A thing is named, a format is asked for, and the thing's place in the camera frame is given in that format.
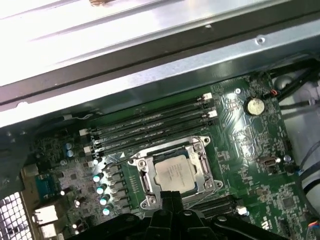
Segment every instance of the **motherboard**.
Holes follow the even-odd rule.
[[[268,76],[241,76],[42,134],[23,170],[38,194],[32,220],[43,227],[42,210],[61,209],[55,229],[67,239],[120,214],[143,217],[160,191],[180,191],[208,219],[229,214],[304,239],[273,91]]]

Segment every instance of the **black cable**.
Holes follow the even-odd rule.
[[[301,101],[301,102],[296,102],[293,104],[289,105],[280,105],[281,110],[290,110],[290,109],[296,109],[296,108],[302,108],[302,107],[307,107],[309,105],[309,101]]]
[[[305,186],[305,188],[303,189],[304,194],[307,195],[315,186],[317,186],[319,184],[320,184],[320,178],[313,180],[307,186]]]
[[[302,199],[302,201],[305,203],[307,209],[310,211],[311,214],[314,215],[314,217],[320,219],[320,214],[318,211],[312,206],[312,204],[309,202],[307,196],[305,195],[304,189],[302,188],[302,181],[299,177],[296,177],[294,179],[295,185],[297,187],[297,190],[299,192],[299,196]]]
[[[312,147],[310,147],[310,149],[308,150],[308,152],[306,153],[305,157],[302,159],[301,163],[300,163],[300,169],[303,169],[308,158],[311,156],[311,154],[317,150],[320,147],[320,141],[317,141],[315,144],[312,145]]]
[[[315,79],[320,72],[320,65],[317,64],[316,67],[312,67],[307,69],[304,73],[302,73],[296,80],[286,85],[285,88],[280,92],[277,97],[278,101],[286,99],[295,93],[299,88],[301,88],[306,82]]]
[[[316,173],[320,170],[320,161],[313,164],[307,170],[303,171],[302,174],[299,176],[301,181],[305,180],[307,177],[311,176],[312,174]]]
[[[283,76],[283,75],[286,75],[289,73],[294,73],[294,72],[299,71],[301,69],[310,68],[311,66],[315,66],[318,63],[319,62],[314,58],[302,60],[297,63],[273,68],[270,70],[270,76],[271,76],[271,78],[277,78],[279,76]]]

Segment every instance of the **ventilation grille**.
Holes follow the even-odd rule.
[[[19,192],[0,200],[0,239],[33,239]]]

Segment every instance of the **cpu socket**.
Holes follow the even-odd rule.
[[[223,183],[214,180],[205,147],[208,136],[189,136],[143,149],[128,161],[139,171],[145,210],[160,206],[161,191],[179,191],[183,203],[200,200],[219,190]]]

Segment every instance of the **green circuit board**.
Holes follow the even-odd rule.
[[[71,206],[74,196],[86,196],[85,207],[71,207],[68,211],[70,224],[83,216],[91,217],[93,225],[104,222],[121,211],[115,207],[108,216],[102,214],[104,207],[99,204],[100,197],[95,193],[98,184],[92,181],[92,177],[105,166],[96,166],[88,162],[83,153],[84,145],[76,140],[79,138],[79,130],[99,130],[122,119],[143,118],[145,113],[211,93],[210,103],[217,113],[213,124],[193,127],[173,136],[166,136],[161,141],[168,142],[185,136],[210,137],[211,142],[205,151],[214,179],[222,181],[223,187],[201,201],[206,202],[227,195],[240,198],[249,212],[249,222],[288,237],[288,233],[285,234],[280,225],[280,221],[286,221],[289,237],[302,240],[307,229],[304,219],[306,207],[298,195],[295,176],[284,171],[286,163],[283,161],[272,167],[266,167],[259,162],[264,156],[276,156],[280,159],[284,155],[292,156],[279,103],[273,97],[264,99],[264,111],[257,116],[249,115],[244,110],[248,98],[262,96],[271,89],[273,84],[268,77],[256,79],[242,76],[81,122],[61,130],[63,133],[56,131],[51,136],[38,139],[35,146],[43,155],[39,157],[38,165],[45,174],[52,174],[57,185],[57,194],[59,189],[69,186],[77,189],[73,195],[68,196]],[[68,150],[64,147],[66,143],[72,145],[72,157],[68,156]],[[139,144],[120,148],[105,154],[106,162],[122,161],[141,149]],[[145,199],[145,193],[137,168],[124,163],[121,165],[121,172],[130,211],[142,216],[140,203]],[[199,201],[189,202],[186,207],[197,202]]]

